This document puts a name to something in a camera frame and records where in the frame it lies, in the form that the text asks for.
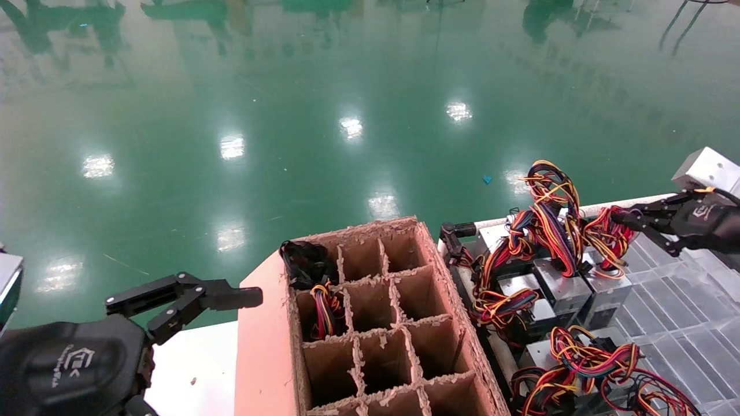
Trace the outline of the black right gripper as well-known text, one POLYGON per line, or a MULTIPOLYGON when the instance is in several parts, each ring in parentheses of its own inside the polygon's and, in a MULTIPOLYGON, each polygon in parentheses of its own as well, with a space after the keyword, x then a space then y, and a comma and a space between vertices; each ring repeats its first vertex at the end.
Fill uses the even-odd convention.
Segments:
POLYGON ((724 254, 739 253, 739 208, 717 202, 695 201, 697 192, 680 192, 627 209, 628 214, 612 214, 612 219, 639 232, 671 257, 682 248, 713 250, 724 254), (674 217, 674 234, 679 243, 669 239, 648 217, 674 217))

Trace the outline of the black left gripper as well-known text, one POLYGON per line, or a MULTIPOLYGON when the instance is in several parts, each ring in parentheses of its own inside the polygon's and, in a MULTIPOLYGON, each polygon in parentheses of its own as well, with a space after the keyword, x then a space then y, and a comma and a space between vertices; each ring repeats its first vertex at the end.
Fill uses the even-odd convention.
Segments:
POLYGON ((1 345, 1 413, 155 415, 145 401, 155 367, 150 337, 127 318, 168 307, 187 291, 262 289, 177 272, 109 296, 110 316, 102 320, 9 330, 1 345))

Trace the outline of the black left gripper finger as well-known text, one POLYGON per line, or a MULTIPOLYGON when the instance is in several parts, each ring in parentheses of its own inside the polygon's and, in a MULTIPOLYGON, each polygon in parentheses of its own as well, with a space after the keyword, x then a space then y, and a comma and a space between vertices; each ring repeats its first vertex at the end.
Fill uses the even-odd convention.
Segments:
POLYGON ((206 310, 229 311, 262 305, 262 291, 187 291, 147 324, 151 342, 163 345, 206 310))

